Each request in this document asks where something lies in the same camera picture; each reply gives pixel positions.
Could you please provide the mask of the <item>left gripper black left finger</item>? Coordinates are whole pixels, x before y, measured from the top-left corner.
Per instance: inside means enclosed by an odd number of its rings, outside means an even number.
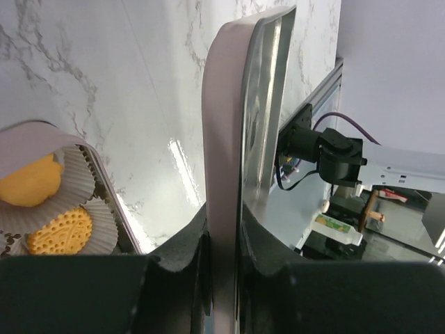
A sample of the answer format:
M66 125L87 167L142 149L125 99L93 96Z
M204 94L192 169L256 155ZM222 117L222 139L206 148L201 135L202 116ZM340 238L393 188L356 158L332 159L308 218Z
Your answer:
M209 314L211 276L207 208L149 254L148 315Z

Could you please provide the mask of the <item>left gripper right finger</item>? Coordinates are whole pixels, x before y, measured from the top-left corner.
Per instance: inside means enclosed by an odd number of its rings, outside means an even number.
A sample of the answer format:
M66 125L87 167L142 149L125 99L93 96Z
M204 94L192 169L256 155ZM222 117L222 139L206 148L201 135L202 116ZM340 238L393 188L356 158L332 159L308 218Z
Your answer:
M262 226L247 205L239 227L241 305L251 313L295 313L297 266L308 264Z

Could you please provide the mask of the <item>round dotted orange cookie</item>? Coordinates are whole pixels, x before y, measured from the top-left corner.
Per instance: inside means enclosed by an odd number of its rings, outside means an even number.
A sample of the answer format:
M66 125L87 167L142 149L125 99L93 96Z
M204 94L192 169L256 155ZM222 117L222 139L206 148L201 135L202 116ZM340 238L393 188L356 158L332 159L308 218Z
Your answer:
M27 237L32 255L75 255L92 234L92 218L82 207L59 214Z

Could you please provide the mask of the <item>square cookie tin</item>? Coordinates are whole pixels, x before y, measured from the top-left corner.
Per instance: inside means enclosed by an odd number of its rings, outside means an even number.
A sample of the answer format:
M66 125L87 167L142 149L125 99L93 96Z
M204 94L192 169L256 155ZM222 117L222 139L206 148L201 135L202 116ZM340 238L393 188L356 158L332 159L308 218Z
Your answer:
M1 128L1 250L142 254L97 151L42 121Z

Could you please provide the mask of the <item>square metal tin lid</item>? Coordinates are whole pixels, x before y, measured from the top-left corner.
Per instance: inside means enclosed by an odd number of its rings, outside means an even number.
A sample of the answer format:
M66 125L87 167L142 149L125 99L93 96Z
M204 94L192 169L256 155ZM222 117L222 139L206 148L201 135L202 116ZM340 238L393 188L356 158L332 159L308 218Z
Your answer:
M211 311L216 333L239 331L239 232L264 217L273 179L296 7L269 8L224 24L202 80Z

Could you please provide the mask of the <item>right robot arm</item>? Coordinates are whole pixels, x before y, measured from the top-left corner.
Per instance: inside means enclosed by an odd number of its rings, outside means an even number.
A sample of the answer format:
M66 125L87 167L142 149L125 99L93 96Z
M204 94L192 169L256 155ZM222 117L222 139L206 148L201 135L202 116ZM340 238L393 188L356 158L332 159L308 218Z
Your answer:
M401 150L372 140L349 138L332 128L316 131L312 105L304 104L280 131L275 154L275 179L282 187L280 158L315 164L310 175L328 184L357 188L388 186L444 192L444 155Z

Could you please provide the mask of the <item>plastic bottle green label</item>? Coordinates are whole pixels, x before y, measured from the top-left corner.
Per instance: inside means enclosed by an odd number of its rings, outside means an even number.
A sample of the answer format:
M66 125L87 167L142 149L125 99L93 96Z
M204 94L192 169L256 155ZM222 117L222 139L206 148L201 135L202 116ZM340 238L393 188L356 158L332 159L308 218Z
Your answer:
M311 229L345 245L359 246L363 239L363 234L353 226L324 214L319 214L311 222Z

